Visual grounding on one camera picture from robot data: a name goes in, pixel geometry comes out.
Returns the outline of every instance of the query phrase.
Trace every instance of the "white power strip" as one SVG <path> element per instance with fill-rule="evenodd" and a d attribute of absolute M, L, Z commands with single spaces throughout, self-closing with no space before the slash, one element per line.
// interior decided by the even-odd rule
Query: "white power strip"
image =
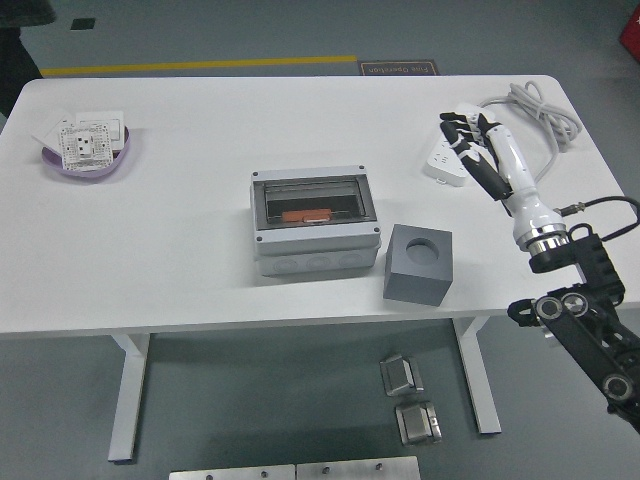
<path fill-rule="evenodd" d="M 470 103 L 461 103 L 454 111 L 466 115 L 479 115 L 482 113 L 490 122 L 495 120 L 493 112 Z M 454 187 L 462 187 L 469 178 L 469 172 L 464 168 L 442 133 L 438 136 L 438 140 L 436 140 L 433 150 L 429 153 L 427 162 L 422 170 L 425 174 L 435 178 L 438 183 L 453 185 Z"/>

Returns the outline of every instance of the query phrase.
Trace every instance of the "purple bowl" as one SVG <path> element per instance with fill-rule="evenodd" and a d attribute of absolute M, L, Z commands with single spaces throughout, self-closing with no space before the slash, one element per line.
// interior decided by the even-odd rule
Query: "purple bowl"
<path fill-rule="evenodd" d="M 62 175 L 68 175 L 70 177 L 98 178 L 113 172 L 124 159 L 127 150 L 129 150 L 129 129 L 124 127 L 124 147 L 122 147 L 122 150 L 119 152 L 113 152 L 113 162 L 108 167 L 101 168 L 100 170 L 89 170 L 87 172 L 65 170 L 62 168 L 62 157 L 46 147 L 42 149 L 42 161 L 47 167 L 61 173 Z"/>

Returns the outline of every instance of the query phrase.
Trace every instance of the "circular hole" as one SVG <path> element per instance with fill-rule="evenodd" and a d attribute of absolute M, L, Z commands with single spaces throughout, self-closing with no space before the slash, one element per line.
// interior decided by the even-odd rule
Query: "circular hole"
<path fill-rule="evenodd" d="M 542 311 L 549 316 L 555 315 L 558 313 L 558 305 L 553 302 L 546 302 L 542 304 Z"/>
<path fill-rule="evenodd" d="M 431 265 L 438 260 L 440 252 L 431 240 L 416 238 L 407 245 L 407 255 L 419 265 Z"/>
<path fill-rule="evenodd" d="M 273 269 L 279 273 L 290 273 L 295 272 L 298 269 L 298 264 L 290 259 L 278 260 L 273 265 Z"/>

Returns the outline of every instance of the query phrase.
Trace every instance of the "yellow floor line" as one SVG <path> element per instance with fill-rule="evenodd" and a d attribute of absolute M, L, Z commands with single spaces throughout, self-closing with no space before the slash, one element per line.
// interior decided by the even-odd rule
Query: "yellow floor line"
<path fill-rule="evenodd" d="M 45 77 L 86 75 L 91 73 L 148 72 L 152 70 L 191 70 L 198 68 L 262 67 L 314 63 L 355 63 L 355 55 L 325 57 L 253 58 L 246 60 L 212 60 L 204 62 L 142 63 L 133 65 L 95 65 L 91 67 L 42 68 Z"/>

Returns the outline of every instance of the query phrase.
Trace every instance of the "gray cube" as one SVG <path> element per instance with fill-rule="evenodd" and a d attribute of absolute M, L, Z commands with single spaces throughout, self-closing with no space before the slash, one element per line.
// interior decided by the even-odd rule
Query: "gray cube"
<path fill-rule="evenodd" d="M 453 282 L 451 232 L 394 225 L 387 250 L 382 296 L 440 305 Z"/>

